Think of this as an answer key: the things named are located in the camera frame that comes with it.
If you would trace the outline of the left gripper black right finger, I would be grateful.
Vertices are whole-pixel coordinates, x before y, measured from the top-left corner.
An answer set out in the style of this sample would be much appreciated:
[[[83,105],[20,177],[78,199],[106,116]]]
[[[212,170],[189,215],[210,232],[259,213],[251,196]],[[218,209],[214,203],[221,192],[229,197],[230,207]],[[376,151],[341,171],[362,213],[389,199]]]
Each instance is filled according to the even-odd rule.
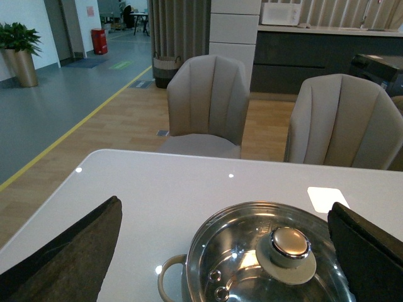
[[[327,221],[356,300],[402,301],[402,241],[338,202]]]

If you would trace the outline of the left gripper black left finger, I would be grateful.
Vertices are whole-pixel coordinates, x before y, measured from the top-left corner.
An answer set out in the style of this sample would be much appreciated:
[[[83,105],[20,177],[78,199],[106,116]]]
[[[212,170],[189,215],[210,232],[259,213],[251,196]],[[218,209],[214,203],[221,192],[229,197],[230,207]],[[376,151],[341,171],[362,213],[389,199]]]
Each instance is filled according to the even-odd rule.
[[[1,301],[96,301],[122,224],[112,196],[1,274]]]

